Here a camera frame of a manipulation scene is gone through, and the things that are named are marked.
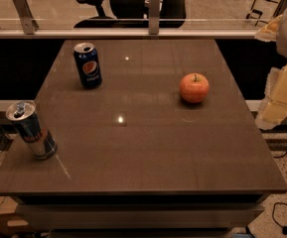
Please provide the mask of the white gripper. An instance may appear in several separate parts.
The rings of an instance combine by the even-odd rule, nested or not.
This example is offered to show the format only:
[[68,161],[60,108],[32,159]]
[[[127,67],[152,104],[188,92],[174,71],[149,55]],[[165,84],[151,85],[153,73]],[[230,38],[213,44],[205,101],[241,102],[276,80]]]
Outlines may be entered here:
[[[262,42],[275,42],[277,52],[287,58],[287,8],[254,35]],[[264,98],[262,99],[255,124],[259,129],[270,130],[287,117],[287,64],[281,69],[272,67],[268,73]]]

